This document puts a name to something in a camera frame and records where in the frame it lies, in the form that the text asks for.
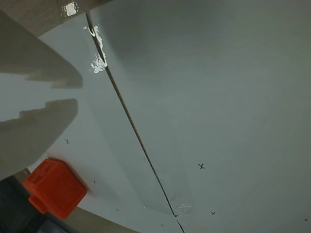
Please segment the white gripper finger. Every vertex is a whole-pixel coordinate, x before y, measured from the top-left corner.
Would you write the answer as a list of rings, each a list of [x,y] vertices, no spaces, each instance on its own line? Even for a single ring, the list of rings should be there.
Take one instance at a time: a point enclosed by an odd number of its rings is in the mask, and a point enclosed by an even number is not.
[[[54,100],[44,108],[21,111],[19,118],[0,123],[0,179],[36,162],[72,123],[76,99]]]
[[[0,71],[24,74],[53,88],[81,88],[78,70],[6,13],[0,13]]]

